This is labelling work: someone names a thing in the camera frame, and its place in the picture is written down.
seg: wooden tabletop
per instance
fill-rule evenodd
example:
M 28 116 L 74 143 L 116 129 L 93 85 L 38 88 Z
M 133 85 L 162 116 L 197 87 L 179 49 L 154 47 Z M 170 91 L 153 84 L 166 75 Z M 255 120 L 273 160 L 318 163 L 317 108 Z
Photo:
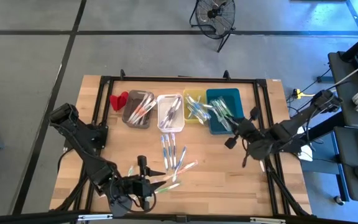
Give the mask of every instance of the wooden tabletop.
M 76 107 L 80 119 L 90 123 L 93 114 L 100 76 L 85 75 L 83 78 Z M 275 123 L 288 119 L 287 104 L 280 80 L 267 80 L 268 93 Z M 186 82 L 125 82 L 115 81 L 112 93 L 120 95 L 123 91 L 147 90 L 155 97 L 162 94 L 183 93 L 184 89 L 238 88 L 242 108 L 246 116 L 255 106 L 253 87 L 240 83 L 186 83 Z M 267 123 L 262 90 L 260 100 L 262 115 Z M 104 99 L 100 110 L 103 111 Z M 147 157 L 148 166 L 153 170 L 164 172 L 161 132 L 157 127 L 157 107 L 154 108 L 148 129 L 130 128 L 121 120 L 124 108 L 115 112 L 112 108 L 108 114 L 108 140 L 101 156 L 117 164 L 122 175 L 128 173 L 130 166 L 136 166 L 138 155 Z M 181 185 L 171 191 L 157 194 L 157 204 L 151 213 L 192 215 L 261 215 L 271 216 L 272 209 L 266 174 L 262 172 L 259 162 L 248 159 L 245 169 L 241 167 L 245 152 L 240 141 L 234 149 L 229 150 L 224 142 L 227 135 L 213 136 L 209 129 L 201 124 L 187 124 L 183 131 L 176 133 L 178 153 L 184 145 L 188 150 L 184 164 L 195 160 L 198 165 L 178 176 Z M 298 203 L 307 212 L 311 212 L 305 181 L 300 162 L 291 154 L 281 154 L 285 183 Z M 82 161 L 75 151 L 69 152 L 62 160 L 50 208 L 58 207 L 73 190 L 80 176 Z M 280 213 L 283 213 L 278 187 L 276 196 Z M 84 207 L 85 187 L 81 208 Z M 105 197 L 94 194 L 92 212 L 110 212 Z

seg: blue plastic bin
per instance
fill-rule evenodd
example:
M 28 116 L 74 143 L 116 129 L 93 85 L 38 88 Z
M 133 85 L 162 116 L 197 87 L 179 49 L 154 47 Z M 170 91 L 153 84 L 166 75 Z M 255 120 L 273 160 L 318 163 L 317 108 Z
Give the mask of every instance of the blue plastic bin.
M 242 111 L 242 104 L 240 98 L 240 91 L 237 88 L 227 89 L 208 89 L 206 90 L 206 100 L 210 104 L 211 100 L 223 97 L 227 107 L 234 115 L 235 118 L 243 118 L 244 112 Z M 211 119 L 209 120 L 209 131 L 211 134 L 232 134 L 231 131 L 226 131 L 224 126 L 218 121 L 215 113 L 208 110 Z

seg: white cable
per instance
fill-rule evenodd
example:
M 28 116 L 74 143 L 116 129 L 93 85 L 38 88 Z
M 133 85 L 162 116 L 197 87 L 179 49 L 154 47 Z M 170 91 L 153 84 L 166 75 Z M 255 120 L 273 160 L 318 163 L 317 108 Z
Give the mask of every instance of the white cable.
M 343 79 L 339 80 L 339 81 L 338 81 L 337 83 L 335 83 L 332 87 L 334 87 L 334 86 L 336 86 L 336 85 L 340 84 L 341 82 L 343 82 L 345 79 L 349 78 L 351 75 L 355 74 L 356 72 L 358 72 L 358 69 L 356 69 L 356 70 L 354 70 L 352 73 L 350 73 L 350 74 L 346 75 L 346 77 L 345 77 L 345 78 L 343 78 Z

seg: yellow plastic bin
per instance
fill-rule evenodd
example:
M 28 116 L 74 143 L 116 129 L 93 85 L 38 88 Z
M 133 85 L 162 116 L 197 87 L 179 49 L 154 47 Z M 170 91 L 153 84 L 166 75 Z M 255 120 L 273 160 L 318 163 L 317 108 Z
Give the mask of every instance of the yellow plastic bin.
M 200 123 L 195 116 L 189 117 L 190 110 L 187 108 L 186 95 L 189 94 L 195 101 L 197 101 L 198 96 L 201 96 L 200 103 L 206 104 L 206 90 L 183 90 L 183 99 L 185 101 L 185 122 L 190 124 Z

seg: red object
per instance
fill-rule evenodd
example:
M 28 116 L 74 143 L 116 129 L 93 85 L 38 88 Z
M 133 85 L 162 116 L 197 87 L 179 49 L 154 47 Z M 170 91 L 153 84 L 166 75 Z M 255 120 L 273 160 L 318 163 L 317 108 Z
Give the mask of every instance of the red object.
M 110 104 L 115 111 L 119 111 L 125 106 L 128 100 L 128 92 L 124 91 L 119 96 L 110 96 Z

